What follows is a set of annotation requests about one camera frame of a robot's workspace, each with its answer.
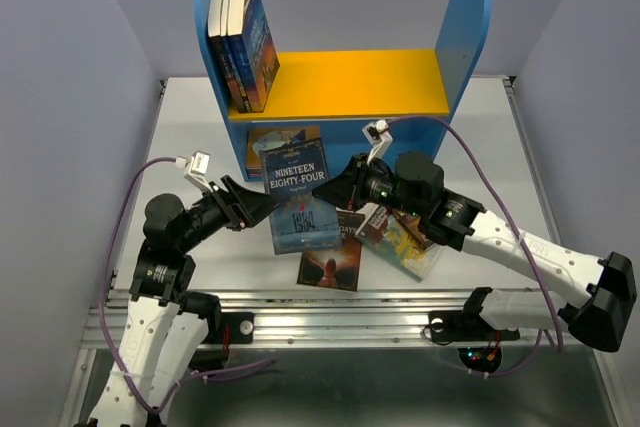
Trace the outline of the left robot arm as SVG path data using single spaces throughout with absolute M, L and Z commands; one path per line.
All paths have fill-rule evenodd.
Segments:
M 203 341 L 230 336 L 217 296 L 190 290 L 192 249 L 221 229 L 242 231 L 267 218 L 275 197 L 246 189 L 228 176 L 203 186 L 191 207 L 171 193 L 145 207 L 144 241 L 129 288 L 120 342 L 105 330 L 113 367 L 89 426 L 164 426 L 173 396 Z

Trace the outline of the Huckleberry Finn paperback book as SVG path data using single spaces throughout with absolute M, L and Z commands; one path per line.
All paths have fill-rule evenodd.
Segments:
M 376 257 L 417 282 L 428 276 L 439 254 L 436 244 L 417 240 L 399 216 L 383 206 L 365 207 L 355 237 Z

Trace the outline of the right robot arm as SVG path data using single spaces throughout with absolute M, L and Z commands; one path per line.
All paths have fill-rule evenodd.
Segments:
M 567 326 L 593 349 L 620 349 L 637 300 L 631 260 L 618 252 L 581 254 L 518 230 L 480 202 L 446 188 L 443 169 L 427 154 L 404 153 L 393 167 L 355 155 L 313 194 L 343 210 L 374 203 L 416 216 L 420 232 L 435 244 L 536 281 L 552 326 Z

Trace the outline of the Othello picture book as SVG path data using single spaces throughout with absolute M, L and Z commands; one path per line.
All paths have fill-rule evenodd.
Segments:
M 252 127 L 247 137 L 246 169 L 260 169 L 260 154 L 265 150 L 304 142 L 320 136 L 319 126 Z

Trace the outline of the upright blue orange book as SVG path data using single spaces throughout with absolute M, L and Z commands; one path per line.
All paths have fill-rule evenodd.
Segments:
M 251 112 L 265 110 L 280 67 L 262 0 L 247 0 L 241 30 L 243 84 Z

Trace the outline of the blue and yellow bookshelf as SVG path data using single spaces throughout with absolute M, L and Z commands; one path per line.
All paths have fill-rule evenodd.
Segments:
M 242 75 L 241 30 L 247 0 L 231 0 L 230 37 Z M 426 50 L 277 52 L 280 67 L 263 112 L 241 114 L 229 106 L 226 85 L 209 43 L 210 0 L 194 0 L 196 35 L 223 121 L 246 174 L 252 127 L 319 126 L 327 168 L 339 174 L 370 145 L 362 128 L 399 118 L 385 159 L 406 151 L 435 154 L 444 138 L 440 119 L 451 119 L 483 50 L 492 0 L 449 0 L 436 45 Z

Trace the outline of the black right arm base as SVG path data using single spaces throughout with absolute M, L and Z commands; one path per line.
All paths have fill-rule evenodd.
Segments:
M 482 302 L 493 290 L 476 288 L 461 310 L 439 310 L 429 313 L 429 321 L 422 334 L 433 343 L 446 346 L 458 342 L 516 341 L 520 339 L 518 329 L 496 329 L 480 317 Z

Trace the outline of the pink spine Roald Dahl book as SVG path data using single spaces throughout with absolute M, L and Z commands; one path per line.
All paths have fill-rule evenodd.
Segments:
M 261 168 L 246 168 L 246 174 L 249 178 L 261 178 L 263 170 Z

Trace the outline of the dark orange cover book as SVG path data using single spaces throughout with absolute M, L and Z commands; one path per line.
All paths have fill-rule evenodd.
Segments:
M 409 235 L 416 241 L 419 248 L 423 251 L 430 249 L 433 246 L 433 242 L 430 241 L 420 230 L 419 230 L 419 218 L 415 217 L 411 214 L 404 212 L 393 213 L 396 220 L 405 228 L 405 230 L 409 233 Z

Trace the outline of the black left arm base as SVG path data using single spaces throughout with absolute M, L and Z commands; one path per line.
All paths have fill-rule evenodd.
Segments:
M 212 371 L 224 368 L 229 362 L 232 345 L 253 342 L 254 314 L 249 311 L 223 312 L 220 327 L 208 333 L 197 347 L 188 367 L 191 371 Z

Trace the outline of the Nineteen Eighty-Four book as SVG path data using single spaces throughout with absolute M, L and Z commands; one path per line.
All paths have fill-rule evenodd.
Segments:
M 319 137 L 262 152 L 261 173 L 265 192 L 279 201 L 269 216 L 276 255 L 341 245 L 336 208 L 312 194 L 329 180 Z

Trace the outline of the Three Days to See book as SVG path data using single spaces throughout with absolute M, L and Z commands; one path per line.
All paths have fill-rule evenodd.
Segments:
M 332 250 L 308 251 L 301 256 L 298 285 L 355 292 L 358 287 L 362 244 L 356 232 L 364 221 L 359 213 L 339 212 L 341 245 Z

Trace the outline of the upright book on shelf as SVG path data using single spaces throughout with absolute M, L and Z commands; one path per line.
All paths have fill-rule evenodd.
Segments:
M 227 50 L 223 42 L 222 34 L 222 5 L 223 0 L 210 0 L 207 32 L 209 43 L 214 52 L 214 58 L 226 85 L 229 106 L 234 106 L 237 100 L 237 86 L 235 75 L 232 72 Z
M 226 49 L 229 66 L 235 78 L 235 91 L 238 94 L 238 99 L 235 100 L 237 111 L 241 114 L 250 112 L 250 101 L 245 89 L 244 81 L 240 71 L 239 57 L 236 53 L 234 41 L 230 37 L 230 30 L 228 26 L 229 12 L 230 12 L 231 0 L 222 0 L 221 6 L 221 33 L 223 34 L 222 40 Z

